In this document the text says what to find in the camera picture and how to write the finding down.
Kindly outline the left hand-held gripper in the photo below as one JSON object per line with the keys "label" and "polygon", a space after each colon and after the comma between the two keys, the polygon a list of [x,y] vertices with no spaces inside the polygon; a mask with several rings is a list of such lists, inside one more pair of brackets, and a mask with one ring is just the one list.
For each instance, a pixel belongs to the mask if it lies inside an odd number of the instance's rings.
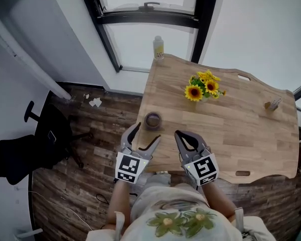
{"label": "left hand-held gripper", "polygon": [[132,141],[141,122],[130,126],[121,136],[121,147],[116,156],[115,179],[135,184],[152,159],[161,135],[156,136],[146,148],[131,149]]}

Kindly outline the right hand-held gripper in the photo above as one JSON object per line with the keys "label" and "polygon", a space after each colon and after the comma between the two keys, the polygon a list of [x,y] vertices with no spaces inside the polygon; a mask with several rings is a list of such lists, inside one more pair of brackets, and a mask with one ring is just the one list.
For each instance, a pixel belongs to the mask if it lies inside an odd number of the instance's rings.
{"label": "right hand-held gripper", "polygon": [[215,154],[210,147],[206,147],[203,138],[190,131],[175,131],[175,140],[182,156],[182,168],[186,174],[196,183],[203,186],[215,181],[219,175],[219,167]]}

